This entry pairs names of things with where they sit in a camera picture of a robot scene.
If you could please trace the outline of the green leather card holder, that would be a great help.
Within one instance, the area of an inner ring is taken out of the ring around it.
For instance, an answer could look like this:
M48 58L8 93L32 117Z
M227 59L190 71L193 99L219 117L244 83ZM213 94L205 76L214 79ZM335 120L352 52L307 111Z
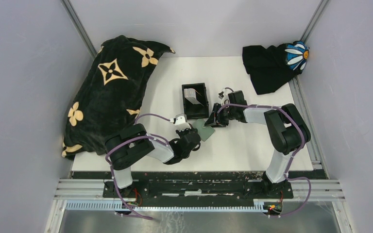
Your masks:
M211 126L205 126L204 119L197 119L192 126L198 130L198 135L200 136L201 140L205 142L209 137L211 137L215 133L215 129Z

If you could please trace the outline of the black plastic bin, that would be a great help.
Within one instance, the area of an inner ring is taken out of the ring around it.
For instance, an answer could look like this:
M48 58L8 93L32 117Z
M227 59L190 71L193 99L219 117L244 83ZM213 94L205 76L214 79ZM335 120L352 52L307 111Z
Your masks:
M209 117L209 101L205 83L182 85L184 114L188 120Z

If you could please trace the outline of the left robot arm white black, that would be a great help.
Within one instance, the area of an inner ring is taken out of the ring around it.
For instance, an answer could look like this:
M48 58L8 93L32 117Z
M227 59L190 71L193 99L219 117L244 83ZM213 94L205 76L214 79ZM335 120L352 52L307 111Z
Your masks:
M135 124L106 140L105 159L111 167L116 193L124 198L132 194L131 166L145 156L173 165L200 148L201 137L197 129L176 130L176 134L178 138L167 142L155 134L147 133L142 124Z

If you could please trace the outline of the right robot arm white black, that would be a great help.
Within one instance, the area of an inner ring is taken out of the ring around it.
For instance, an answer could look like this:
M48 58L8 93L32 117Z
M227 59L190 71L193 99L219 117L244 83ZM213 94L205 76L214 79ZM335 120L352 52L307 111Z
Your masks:
M241 90L229 93L227 103L215 103L205 126L226 127L231 120L267 126L274 152L263 174L261 192L274 198L281 191L280 183L288 177L293 158L311 139L307 124L293 103L249 105Z

